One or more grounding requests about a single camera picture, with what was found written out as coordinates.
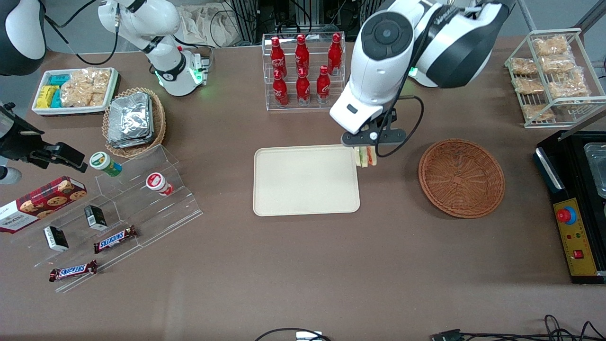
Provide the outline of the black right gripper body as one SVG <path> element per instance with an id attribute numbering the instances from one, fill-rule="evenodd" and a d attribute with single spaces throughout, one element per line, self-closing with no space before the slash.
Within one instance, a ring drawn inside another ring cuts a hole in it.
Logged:
<path id="1" fill-rule="evenodd" d="M 14 103 L 1 104 L 0 155 L 13 161 L 31 164 L 48 164 L 48 152 L 42 135 L 37 129 L 21 117 L 14 114 Z"/>

